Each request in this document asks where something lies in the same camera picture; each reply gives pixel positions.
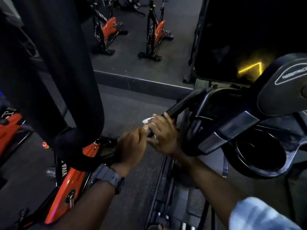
person's left hand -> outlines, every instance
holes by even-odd
[[[118,174],[125,177],[143,158],[146,149],[148,126],[125,133],[117,143],[120,162],[111,166]]]

person's left arm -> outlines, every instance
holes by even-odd
[[[126,177],[144,155],[148,126],[126,133],[119,140],[117,149],[121,161],[111,168]],[[55,230],[99,229],[115,195],[115,188],[108,182],[96,182],[80,200],[53,227]]]

forearm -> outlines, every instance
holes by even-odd
[[[60,230],[99,229],[115,195],[108,182],[96,182],[54,226]]]
[[[200,159],[188,157],[183,152],[178,154],[176,159],[190,174],[205,198],[215,209],[219,219],[228,228],[232,209],[245,196],[234,185],[206,166]]]

wristwatch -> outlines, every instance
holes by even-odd
[[[102,182],[108,182],[115,187],[115,193],[119,194],[123,185],[125,184],[125,178],[116,173],[113,169],[109,168],[105,164],[101,164],[91,176],[91,186],[98,180]]]

person's right arm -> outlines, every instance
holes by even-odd
[[[158,152],[171,156],[186,169],[195,181],[205,198],[214,208],[217,216],[228,229],[229,217],[238,201],[246,198],[234,185],[214,172],[196,157],[188,157],[178,146],[178,132],[171,118],[164,113],[162,116],[154,115],[148,126],[155,134],[157,140],[148,138],[147,142]]]

